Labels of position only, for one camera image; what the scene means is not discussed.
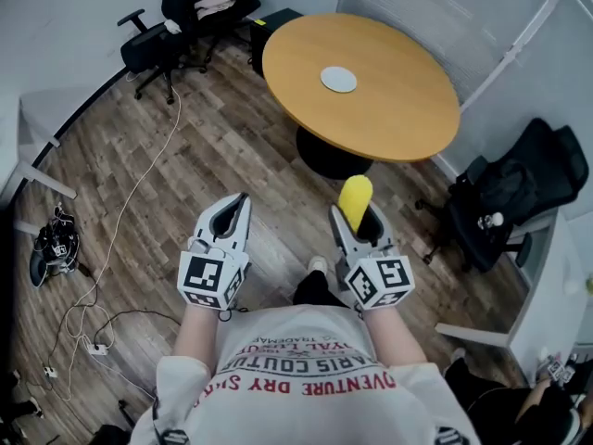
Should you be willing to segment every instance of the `yellow sponge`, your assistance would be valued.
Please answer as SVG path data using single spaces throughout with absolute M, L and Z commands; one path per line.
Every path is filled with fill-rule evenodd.
M 366 176 L 357 174 L 346 180 L 337 200 L 337 206 L 344 212 L 352 231 L 359 230 L 364 211 L 372 198 L 372 183 Z

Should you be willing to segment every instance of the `white round plate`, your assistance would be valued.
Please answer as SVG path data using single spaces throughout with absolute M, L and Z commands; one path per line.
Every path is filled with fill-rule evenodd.
M 346 68 L 330 66 L 322 71 L 322 83 L 337 93 L 351 93 L 356 89 L 356 76 Z

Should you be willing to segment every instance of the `tabletop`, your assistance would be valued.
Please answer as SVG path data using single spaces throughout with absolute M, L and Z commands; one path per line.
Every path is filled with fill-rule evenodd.
M 0 193 L 19 163 L 20 98 L 0 94 Z
M 357 87 L 326 88 L 321 72 L 341 66 Z M 302 127 L 369 159 L 413 161 L 443 150 L 460 123 L 447 74 L 404 33 L 354 15 L 294 19 L 271 36 L 263 54 L 271 93 Z
M 567 221 L 557 212 L 529 295 L 509 333 L 509 349 L 533 383 L 543 349 L 566 362 L 587 308 L 583 272 Z

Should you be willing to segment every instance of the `wooden floor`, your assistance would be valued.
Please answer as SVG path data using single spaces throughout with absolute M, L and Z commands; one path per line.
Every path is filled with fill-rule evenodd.
M 181 319 L 184 303 L 175 289 L 180 250 L 193 232 L 198 214 L 225 195 L 246 191 L 253 200 L 247 250 L 253 261 L 239 293 L 249 309 L 288 305 L 304 276 L 309 258 L 335 259 L 327 210 L 341 183 L 322 179 L 299 158 L 297 126 L 274 102 L 265 82 L 247 66 L 248 54 L 221 46 L 208 74 L 176 74 L 182 100 L 179 131 L 155 169 L 141 183 L 123 215 L 109 267 L 100 282 L 98 304 L 111 313 L 152 309 Z M 164 83 L 149 87 L 140 101 L 135 83 L 121 79 L 102 95 L 52 149 L 41 170 L 78 191 L 75 200 L 28 184 L 17 202 L 18 216 L 45 224 L 58 201 L 76 217 L 82 245 L 80 260 L 95 275 L 103 265 L 117 217 L 134 183 L 163 147 L 177 115 L 167 106 Z M 429 359 L 443 367 L 460 345 L 434 331 L 438 321 L 506 332 L 524 301 L 525 291 L 506 259 L 490 273 L 461 272 L 455 249 L 422 262 L 435 220 L 414 210 L 418 197 L 445 199 L 447 182 L 431 161 L 375 163 L 369 171 L 374 200 L 385 211 L 402 253 L 410 257 L 417 288 L 400 307 Z M 31 287 L 28 262 L 32 238 L 18 235 L 18 305 L 14 364 L 32 383 L 46 384 L 46 363 L 58 322 L 68 306 L 91 285 L 79 272 L 52 278 L 40 290 Z M 72 333 L 80 311 L 72 315 Z M 89 311 L 84 331 L 91 335 L 105 321 Z M 155 385 L 155 364 L 170 353 L 177 325 L 155 315 L 131 313 L 114 322 L 115 346 L 101 361 L 146 389 Z M 68 370 L 75 341 L 62 329 L 52 365 L 56 391 L 67 397 Z M 468 345 L 475 372 L 521 381 L 506 353 Z M 118 399 L 140 413 L 149 399 L 120 377 L 93 362 L 80 349 L 71 373 L 72 399 L 29 386 L 45 419 L 19 421 L 31 442 L 86 443 L 103 423 L 126 427 Z M 23 386 L 19 395 L 27 396 Z

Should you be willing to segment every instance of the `black office chair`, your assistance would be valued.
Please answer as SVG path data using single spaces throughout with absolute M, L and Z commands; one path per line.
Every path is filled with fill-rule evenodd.
M 251 43 L 236 32 L 249 24 L 245 18 L 261 6 L 259 0 L 237 0 L 233 6 L 202 18 L 197 25 L 197 36 L 213 36 L 212 42 L 204 57 L 204 67 L 212 60 L 212 53 L 222 38 L 231 36 L 251 47 Z
M 507 244 L 513 226 L 537 214 L 574 201 L 587 181 L 589 168 L 570 127 L 552 131 L 533 119 L 509 152 L 488 163 L 478 157 L 449 187 L 451 198 L 439 209 L 423 199 L 416 209 L 426 209 L 441 221 L 433 250 L 424 256 L 429 264 L 436 251 L 455 239 L 465 255 L 464 271 L 472 266 L 489 271 L 502 252 L 517 252 L 523 267 L 532 245 L 530 235 L 522 244 Z M 482 229 L 478 219 L 500 212 L 501 226 Z
M 194 64 L 189 61 L 190 46 L 196 42 L 197 15 L 194 10 L 196 0 L 162 0 L 161 11 L 166 19 L 172 19 L 181 28 L 179 34 L 171 34 L 164 23 L 159 23 L 147 28 L 139 16 L 145 11 L 136 10 L 127 17 L 118 21 L 121 26 L 131 21 L 140 34 L 134 36 L 121 47 L 121 57 L 128 70 L 139 74 L 145 70 L 156 68 L 135 91 L 134 97 L 140 99 L 142 90 L 161 74 L 167 81 L 167 104 L 172 104 L 173 98 L 171 85 L 171 72 L 173 70 L 198 69 L 203 72 L 203 64 Z

